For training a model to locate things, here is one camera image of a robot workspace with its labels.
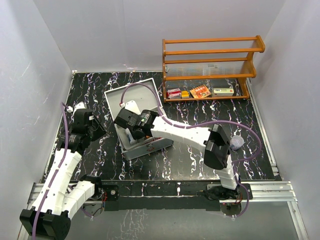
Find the grey medicine case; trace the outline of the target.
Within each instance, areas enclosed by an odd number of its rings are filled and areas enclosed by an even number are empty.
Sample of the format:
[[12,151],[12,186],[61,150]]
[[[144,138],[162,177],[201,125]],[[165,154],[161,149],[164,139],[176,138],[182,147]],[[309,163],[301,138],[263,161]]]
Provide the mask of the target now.
[[151,134],[152,121],[162,107],[153,78],[107,90],[104,95],[127,161],[173,145],[173,140]]

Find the blue white tube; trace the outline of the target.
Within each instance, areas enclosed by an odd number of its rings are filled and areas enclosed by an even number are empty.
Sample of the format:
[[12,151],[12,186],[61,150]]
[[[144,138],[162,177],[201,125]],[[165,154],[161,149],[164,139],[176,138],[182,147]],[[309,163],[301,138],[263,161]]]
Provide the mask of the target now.
[[128,128],[125,129],[125,133],[127,135],[129,143],[131,145],[133,145],[136,142],[136,140],[133,138],[133,136],[132,136],[132,134],[131,134],[131,132],[130,132],[130,130]]

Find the grey divided tray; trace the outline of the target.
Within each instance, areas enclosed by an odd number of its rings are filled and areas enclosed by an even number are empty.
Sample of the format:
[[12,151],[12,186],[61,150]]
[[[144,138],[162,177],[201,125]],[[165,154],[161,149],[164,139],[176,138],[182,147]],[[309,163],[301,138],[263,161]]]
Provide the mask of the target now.
[[115,126],[116,133],[118,135],[119,141],[120,141],[120,143],[122,144],[122,147],[125,150],[131,150],[131,149],[137,148],[137,147],[142,146],[143,144],[145,144],[147,142],[147,140],[150,140],[149,137],[143,137],[143,138],[140,138],[140,139],[135,139],[135,143],[134,144],[130,144],[129,141],[128,141],[126,132],[125,132],[126,129],[120,127],[117,124],[114,124],[114,126]]

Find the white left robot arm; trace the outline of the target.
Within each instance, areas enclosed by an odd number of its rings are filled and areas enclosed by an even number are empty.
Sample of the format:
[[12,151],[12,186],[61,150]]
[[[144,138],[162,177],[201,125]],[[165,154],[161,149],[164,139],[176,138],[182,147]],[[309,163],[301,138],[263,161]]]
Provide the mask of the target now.
[[73,172],[85,150],[92,142],[106,134],[93,110],[83,102],[73,109],[73,123],[65,125],[65,132],[56,147],[55,159],[43,187],[30,209],[23,209],[19,219],[26,232],[36,239],[64,240],[71,220],[88,199],[103,195],[98,176],[84,175],[68,191]]

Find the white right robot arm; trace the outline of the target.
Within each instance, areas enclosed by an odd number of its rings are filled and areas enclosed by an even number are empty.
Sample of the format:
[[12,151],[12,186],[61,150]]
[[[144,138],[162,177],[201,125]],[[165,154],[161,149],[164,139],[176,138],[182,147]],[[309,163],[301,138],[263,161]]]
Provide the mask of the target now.
[[199,150],[203,163],[219,176],[223,194],[230,199],[240,194],[239,175],[233,170],[230,141],[220,125],[191,126],[169,120],[155,111],[143,110],[137,114],[126,108],[119,111],[114,123],[129,130],[134,140],[147,136],[164,138]]

